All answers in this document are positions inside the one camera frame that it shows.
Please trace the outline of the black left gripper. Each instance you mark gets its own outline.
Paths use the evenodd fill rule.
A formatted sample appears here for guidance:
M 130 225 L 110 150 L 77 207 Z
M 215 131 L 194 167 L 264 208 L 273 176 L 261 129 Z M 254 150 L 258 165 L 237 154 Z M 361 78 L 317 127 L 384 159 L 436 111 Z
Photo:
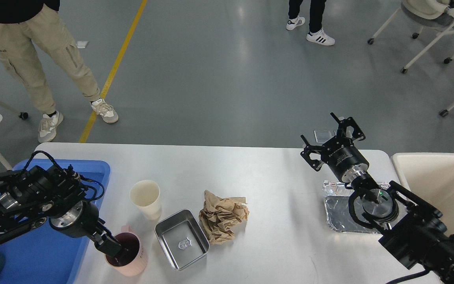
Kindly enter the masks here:
M 68 237 L 93 236 L 95 248 L 109 257 L 119 257 L 124 250 L 111 231 L 103 227 L 99 219 L 99 209 L 93 203 L 79 201 L 63 216 L 50 218 L 49 225 Z

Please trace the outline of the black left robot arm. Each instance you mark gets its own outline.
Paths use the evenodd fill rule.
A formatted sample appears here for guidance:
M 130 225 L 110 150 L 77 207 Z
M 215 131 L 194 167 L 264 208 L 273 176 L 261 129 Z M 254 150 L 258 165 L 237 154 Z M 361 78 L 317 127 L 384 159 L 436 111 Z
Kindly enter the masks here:
M 29 168 L 28 160 L 21 170 L 0 173 L 0 245 L 48 221 L 53 230 L 68 237 L 88 237 L 107 256 L 120 258 L 128 253 L 94 205 L 105 187 L 74 171 L 72 165 L 61 167 L 49 153 L 45 156 L 52 162 L 48 169 Z

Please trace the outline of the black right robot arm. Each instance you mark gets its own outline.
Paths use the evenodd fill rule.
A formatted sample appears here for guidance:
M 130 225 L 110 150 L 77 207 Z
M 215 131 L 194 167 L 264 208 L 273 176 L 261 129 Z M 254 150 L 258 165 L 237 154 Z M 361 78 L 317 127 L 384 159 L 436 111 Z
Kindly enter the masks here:
M 379 243 L 407 269 L 421 264 L 419 273 L 393 279 L 398 284 L 435 273 L 442 283 L 454 284 L 454 234 L 440 220 L 443 213 L 395 181 L 381 188 L 368 173 L 369 162 L 354 142 L 365 135 L 354 118 L 338 118 L 336 135 L 313 145 L 301 135 L 305 147 L 300 155 L 315 171 L 326 164 L 334 176 L 353 189 L 348 212 L 360 226 L 382 234 Z

